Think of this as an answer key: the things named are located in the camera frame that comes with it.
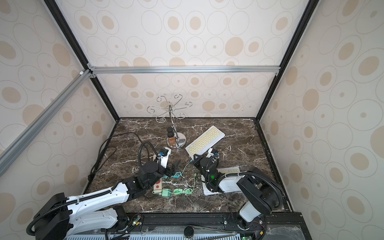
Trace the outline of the beige power strip red sockets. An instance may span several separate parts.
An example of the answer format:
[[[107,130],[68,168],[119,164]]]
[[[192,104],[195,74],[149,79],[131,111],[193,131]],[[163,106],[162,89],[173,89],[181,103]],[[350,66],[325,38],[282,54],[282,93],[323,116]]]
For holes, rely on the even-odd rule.
[[[160,179],[153,186],[153,194],[161,194],[162,191],[163,191],[162,179]]]

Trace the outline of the green plug adapter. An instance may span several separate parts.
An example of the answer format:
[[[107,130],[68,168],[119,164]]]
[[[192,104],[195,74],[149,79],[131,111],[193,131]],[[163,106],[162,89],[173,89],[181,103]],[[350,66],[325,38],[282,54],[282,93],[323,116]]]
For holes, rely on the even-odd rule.
[[[172,191],[170,189],[162,189],[161,195],[164,198],[168,198],[172,195]]]

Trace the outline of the white wireless keyboard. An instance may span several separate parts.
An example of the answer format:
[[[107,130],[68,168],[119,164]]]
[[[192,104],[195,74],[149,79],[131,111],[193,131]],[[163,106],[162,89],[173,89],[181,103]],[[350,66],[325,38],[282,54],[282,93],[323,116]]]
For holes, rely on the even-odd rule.
[[[215,126],[211,126],[196,140],[190,143],[186,147],[186,151],[191,158],[193,158],[194,155],[202,155],[224,137],[225,134],[222,131]]]
[[[224,178],[220,183],[219,183],[219,190],[222,190],[224,193],[239,193],[241,192],[241,189],[237,185],[237,182],[242,178],[242,176],[239,176],[238,173],[240,172],[239,166],[236,167],[230,167],[230,168],[220,168],[218,169],[219,173],[222,174],[231,174],[234,173],[234,176],[229,176],[227,178]],[[205,196],[210,196],[210,195],[217,195],[221,194],[221,192],[211,192],[208,190],[206,187],[206,184],[204,183],[205,177],[201,175],[201,180],[203,182],[203,191]]]

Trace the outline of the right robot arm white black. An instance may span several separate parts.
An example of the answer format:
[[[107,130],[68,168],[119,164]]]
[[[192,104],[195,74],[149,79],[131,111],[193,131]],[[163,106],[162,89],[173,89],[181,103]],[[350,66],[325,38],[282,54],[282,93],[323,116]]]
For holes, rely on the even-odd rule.
[[[240,173],[221,173],[217,168],[217,153],[208,154],[207,157],[195,154],[192,163],[201,173],[204,184],[211,193],[244,194],[247,202],[239,211],[239,223],[251,223],[255,218],[269,215],[283,207],[282,187],[256,167]]]

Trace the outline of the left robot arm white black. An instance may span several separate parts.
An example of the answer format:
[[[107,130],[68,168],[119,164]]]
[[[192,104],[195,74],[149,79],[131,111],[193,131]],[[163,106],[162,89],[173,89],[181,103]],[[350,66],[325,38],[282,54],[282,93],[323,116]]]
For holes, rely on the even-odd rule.
[[[86,195],[66,197],[59,193],[51,197],[29,223],[26,233],[36,240],[63,240],[79,227],[77,220],[100,209],[123,204],[144,196],[164,176],[176,173],[180,162],[171,167],[150,161],[138,174],[118,181],[114,186]]]

